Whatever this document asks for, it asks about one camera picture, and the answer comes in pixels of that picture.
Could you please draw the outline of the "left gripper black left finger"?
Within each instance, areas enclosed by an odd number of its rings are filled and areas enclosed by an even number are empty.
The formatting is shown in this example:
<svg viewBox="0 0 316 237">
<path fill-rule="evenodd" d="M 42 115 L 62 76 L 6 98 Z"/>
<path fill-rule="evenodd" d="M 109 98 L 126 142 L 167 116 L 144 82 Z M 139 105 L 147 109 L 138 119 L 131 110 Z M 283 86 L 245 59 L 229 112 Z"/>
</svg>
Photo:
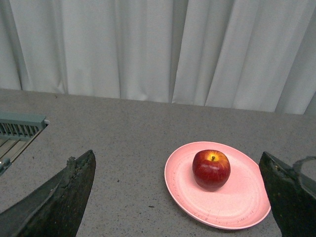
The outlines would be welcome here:
<svg viewBox="0 0 316 237">
<path fill-rule="evenodd" d="M 0 214 L 2 237 L 75 237 L 96 169 L 92 150 L 70 157 L 64 169 Z"/>
</svg>

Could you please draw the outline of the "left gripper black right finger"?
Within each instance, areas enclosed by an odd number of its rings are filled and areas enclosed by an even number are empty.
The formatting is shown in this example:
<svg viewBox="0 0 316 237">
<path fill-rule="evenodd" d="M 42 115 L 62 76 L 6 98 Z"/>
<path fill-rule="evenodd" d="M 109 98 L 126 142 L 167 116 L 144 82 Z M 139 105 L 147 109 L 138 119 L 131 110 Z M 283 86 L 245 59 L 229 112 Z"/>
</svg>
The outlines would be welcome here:
<svg viewBox="0 0 316 237">
<path fill-rule="evenodd" d="M 316 235 L 316 182 L 301 173 L 302 165 L 315 159 L 307 156 L 289 166 L 268 152 L 262 153 L 259 169 L 283 237 Z"/>
</svg>

